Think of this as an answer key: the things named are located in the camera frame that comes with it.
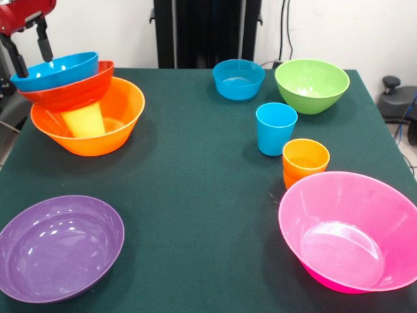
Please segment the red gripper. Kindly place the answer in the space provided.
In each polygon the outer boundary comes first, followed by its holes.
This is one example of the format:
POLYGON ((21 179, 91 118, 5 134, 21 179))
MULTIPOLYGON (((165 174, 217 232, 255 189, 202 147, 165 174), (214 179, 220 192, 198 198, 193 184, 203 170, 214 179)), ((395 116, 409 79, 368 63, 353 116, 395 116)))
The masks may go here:
POLYGON ((27 78, 28 71, 11 35, 23 32, 36 24, 38 46, 45 62, 53 60, 51 46, 46 33, 46 15, 56 6, 56 0, 1 1, 1 43, 6 48, 19 78, 27 78))

